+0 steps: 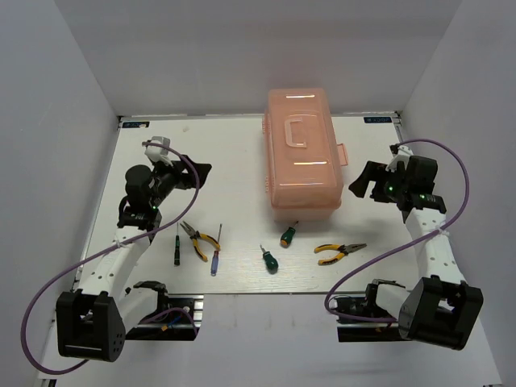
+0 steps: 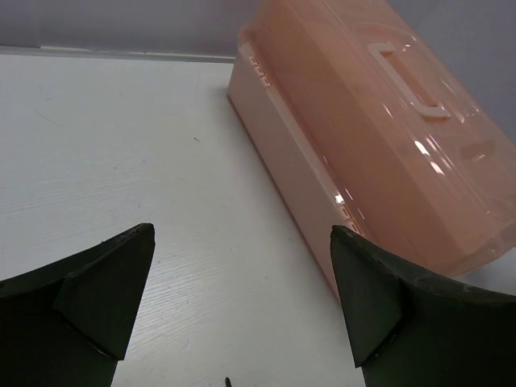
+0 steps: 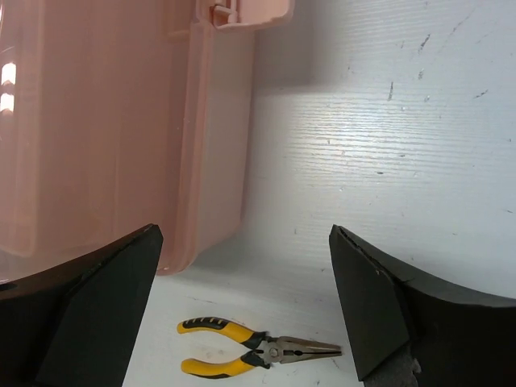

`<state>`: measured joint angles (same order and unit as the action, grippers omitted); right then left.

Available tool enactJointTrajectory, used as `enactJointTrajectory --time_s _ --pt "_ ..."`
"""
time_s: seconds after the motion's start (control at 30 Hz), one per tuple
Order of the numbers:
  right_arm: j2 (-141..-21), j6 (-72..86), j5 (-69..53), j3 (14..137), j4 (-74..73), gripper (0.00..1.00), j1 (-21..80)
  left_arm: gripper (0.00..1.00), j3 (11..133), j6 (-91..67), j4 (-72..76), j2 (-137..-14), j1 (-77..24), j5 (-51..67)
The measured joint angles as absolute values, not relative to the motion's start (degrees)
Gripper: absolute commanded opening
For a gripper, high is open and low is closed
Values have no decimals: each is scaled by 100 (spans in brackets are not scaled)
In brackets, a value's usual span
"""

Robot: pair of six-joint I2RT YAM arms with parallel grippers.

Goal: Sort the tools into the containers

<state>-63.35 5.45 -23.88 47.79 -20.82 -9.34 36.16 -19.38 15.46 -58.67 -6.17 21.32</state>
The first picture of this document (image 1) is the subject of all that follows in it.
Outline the blue red handle screwdriver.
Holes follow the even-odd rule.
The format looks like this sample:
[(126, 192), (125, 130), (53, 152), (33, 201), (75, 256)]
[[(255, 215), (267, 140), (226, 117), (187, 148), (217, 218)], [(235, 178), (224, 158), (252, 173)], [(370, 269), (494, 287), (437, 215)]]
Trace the blue red handle screwdriver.
[[(222, 233), (222, 227), (223, 225), (220, 223), (218, 228), (218, 236), (217, 236), (217, 242), (220, 243), (221, 233)], [(218, 271), (218, 261), (219, 261), (219, 253), (220, 253), (221, 247), (218, 246), (214, 250), (214, 254), (212, 256), (211, 266), (210, 266), (210, 275), (212, 277), (215, 277), (217, 275)]]

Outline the black green slim screwdriver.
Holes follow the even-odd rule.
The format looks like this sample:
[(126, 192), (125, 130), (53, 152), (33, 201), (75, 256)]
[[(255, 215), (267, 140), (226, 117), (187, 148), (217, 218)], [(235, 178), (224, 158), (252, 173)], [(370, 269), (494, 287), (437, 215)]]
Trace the black green slim screwdriver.
[(181, 240), (179, 236), (179, 224), (177, 224), (176, 235), (174, 241), (174, 261), (175, 266), (179, 266), (181, 264)]

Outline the pink plastic toolbox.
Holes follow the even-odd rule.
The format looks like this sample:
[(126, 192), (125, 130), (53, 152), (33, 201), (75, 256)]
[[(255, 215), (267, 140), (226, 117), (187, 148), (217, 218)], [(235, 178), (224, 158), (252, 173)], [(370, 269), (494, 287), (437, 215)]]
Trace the pink plastic toolbox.
[(265, 188), (278, 222), (321, 221), (340, 208), (347, 151), (323, 89), (272, 89), (262, 121)]

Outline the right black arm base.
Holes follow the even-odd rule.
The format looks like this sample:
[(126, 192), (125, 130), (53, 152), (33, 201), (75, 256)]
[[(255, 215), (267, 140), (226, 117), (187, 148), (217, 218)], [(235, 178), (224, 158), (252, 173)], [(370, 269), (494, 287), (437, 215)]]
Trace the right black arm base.
[[(329, 306), (332, 311), (353, 316), (389, 318), (381, 309), (370, 307), (363, 294), (334, 296)], [(366, 322), (350, 318), (337, 318), (337, 336), (340, 343), (403, 342), (396, 322)]]

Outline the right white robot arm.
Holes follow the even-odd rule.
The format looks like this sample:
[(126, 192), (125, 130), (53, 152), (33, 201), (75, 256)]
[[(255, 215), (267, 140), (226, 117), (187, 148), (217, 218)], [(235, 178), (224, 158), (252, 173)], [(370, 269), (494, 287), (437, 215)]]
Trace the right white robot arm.
[(445, 233), (446, 206), (433, 193), (438, 164), (422, 156), (395, 156), (390, 164), (369, 161), (349, 189), (362, 198), (392, 202), (415, 243), (420, 276), (412, 290), (375, 280), (366, 289), (365, 314), (395, 318), (402, 339), (452, 350), (465, 347), (483, 305), (483, 294), (465, 280)]

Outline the yellow needle-nose pliers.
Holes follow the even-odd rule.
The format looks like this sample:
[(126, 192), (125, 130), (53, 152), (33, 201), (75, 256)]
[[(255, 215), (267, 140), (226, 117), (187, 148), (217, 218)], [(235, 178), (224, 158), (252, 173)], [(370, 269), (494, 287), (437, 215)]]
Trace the yellow needle-nose pliers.
[(185, 233), (189, 236), (190, 240), (192, 241), (194, 251), (196, 252), (197, 256), (203, 262), (208, 261), (208, 256), (200, 248), (200, 245), (199, 245), (200, 241), (210, 243), (216, 252), (220, 251), (221, 246), (220, 246), (218, 240), (215, 239), (214, 237), (199, 232), (194, 227), (189, 225), (187, 222), (181, 222), (180, 226), (183, 228)]
[(339, 262), (340, 260), (342, 260), (345, 256), (348, 256), (349, 254), (351, 254), (353, 252), (357, 252), (366, 247), (367, 247), (366, 243), (352, 243), (352, 244), (342, 244), (342, 245), (327, 243), (327, 244), (317, 246), (314, 249), (314, 253), (320, 253), (320, 252), (324, 252), (324, 251), (336, 252), (336, 255), (333, 256), (332, 258), (318, 260), (319, 266), (328, 266), (331, 264), (335, 264), (335, 263)]

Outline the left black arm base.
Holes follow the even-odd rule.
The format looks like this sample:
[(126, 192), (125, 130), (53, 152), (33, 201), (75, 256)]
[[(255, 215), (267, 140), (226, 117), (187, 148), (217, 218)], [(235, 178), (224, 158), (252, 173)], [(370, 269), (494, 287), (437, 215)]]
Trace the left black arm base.
[(170, 308), (179, 308), (182, 312), (169, 311), (151, 322), (140, 323), (127, 333), (126, 341), (194, 341), (194, 326), (199, 331), (202, 324), (204, 296), (170, 297), (165, 309)]

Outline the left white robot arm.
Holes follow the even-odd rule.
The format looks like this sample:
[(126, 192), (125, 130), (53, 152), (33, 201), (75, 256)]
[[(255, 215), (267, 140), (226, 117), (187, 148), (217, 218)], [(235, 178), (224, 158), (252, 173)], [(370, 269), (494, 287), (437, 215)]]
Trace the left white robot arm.
[(138, 164), (125, 173), (126, 195), (119, 204), (113, 251), (100, 257), (77, 290), (63, 292), (57, 299), (57, 347), (63, 357), (113, 362), (127, 333), (140, 322), (147, 318), (160, 322), (169, 316), (165, 284), (126, 283), (155, 238), (162, 219), (159, 205), (174, 189), (203, 186), (212, 166), (188, 156), (175, 161), (153, 156), (150, 161), (150, 166)]

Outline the stubby green orange screwdriver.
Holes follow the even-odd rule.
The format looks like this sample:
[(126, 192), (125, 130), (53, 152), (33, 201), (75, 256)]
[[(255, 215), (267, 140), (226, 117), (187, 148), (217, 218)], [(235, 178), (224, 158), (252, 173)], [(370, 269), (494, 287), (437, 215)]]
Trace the stubby green orange screwdriver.
[(283, 248), (287, 248), (292, 243), (293, 237), (296, 233), (296, 226), (298, 224), (298, 221), (295, 221), (292, 225), (290, 225), (281, 235), (280, 237), (280, 245)]

